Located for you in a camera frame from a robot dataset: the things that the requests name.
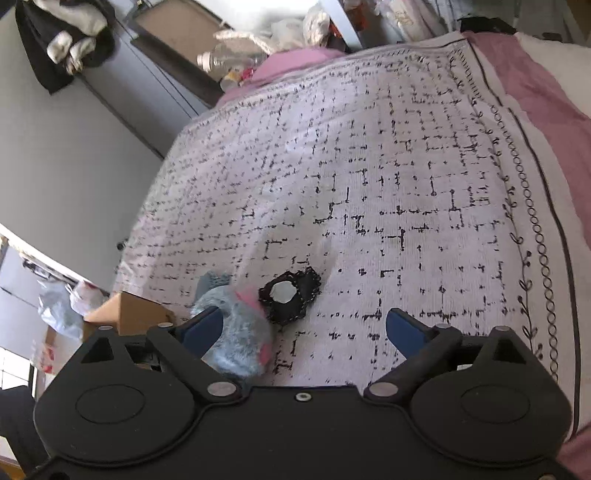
red item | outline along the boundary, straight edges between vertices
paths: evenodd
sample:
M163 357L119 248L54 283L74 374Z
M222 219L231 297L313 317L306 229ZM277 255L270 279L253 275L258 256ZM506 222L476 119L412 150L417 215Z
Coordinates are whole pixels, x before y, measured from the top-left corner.
M244 80L248 80L249 78L251 78L255 73L255 69L252 67L247 68L246 70L244 70L244 72L242 72L242 81Z

blue gripper pad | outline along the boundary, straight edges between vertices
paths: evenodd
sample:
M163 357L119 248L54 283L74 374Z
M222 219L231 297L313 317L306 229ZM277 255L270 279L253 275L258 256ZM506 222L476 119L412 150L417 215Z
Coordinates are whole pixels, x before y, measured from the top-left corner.
M201 358L217 342L223 330L223 314L215 309L187 330L183 337L183 346L197 358Z
M404 312L398 309L391 309L386 317L386 335L388 340L403 354L406 358L413 356L425 346L428 339L419 328L415 327L404 316Z

white circle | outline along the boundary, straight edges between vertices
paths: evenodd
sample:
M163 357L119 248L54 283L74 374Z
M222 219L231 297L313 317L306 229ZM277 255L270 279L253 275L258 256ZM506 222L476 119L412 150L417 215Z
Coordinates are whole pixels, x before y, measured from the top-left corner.
M280 281L271 287L271 298L277 303L287 303L297 293L297 288L290 281Z
M209 394L214 397L227 397L236 390L236 385L230 382L214 382L207 387Z
M306 392L300 392L295 394L295 399L297 401L310 401L312 400L312 395L310 395L309 393Z
M398 387L390 382L377 382L369 387L369 391L376 397L392 397L398 393Z

plush toy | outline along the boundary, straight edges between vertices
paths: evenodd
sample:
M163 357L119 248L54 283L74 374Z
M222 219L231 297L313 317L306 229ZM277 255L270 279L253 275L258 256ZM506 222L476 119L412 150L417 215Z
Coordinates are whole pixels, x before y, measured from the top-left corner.
M271 360L272 330L256 291L236 290L230 278L212 271L202 276L191 315L212 306L221 310L222 334L202 360L220 373L248 379L262 375Z

black round pad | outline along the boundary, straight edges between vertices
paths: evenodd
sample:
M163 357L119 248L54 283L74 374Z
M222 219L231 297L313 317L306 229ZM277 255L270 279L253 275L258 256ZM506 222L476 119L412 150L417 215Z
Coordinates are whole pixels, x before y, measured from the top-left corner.
M64 371L40 398L35 426L52 455L90 464L134 463L163 450L191 425L193 397L179 380L110 363L85 364L72 378Z
M84 392L76 410L92 423L121 423L135 417L144 405L145 397L139 390L126 385L106 385Z
M504 385L480 385L462 395L462 407L475 420L510 423L527 414L530 401L523 393Z
M558 386L523 364L494 362L424 383L410 404L415 425L438 449L480 463L553 455L570 424Z

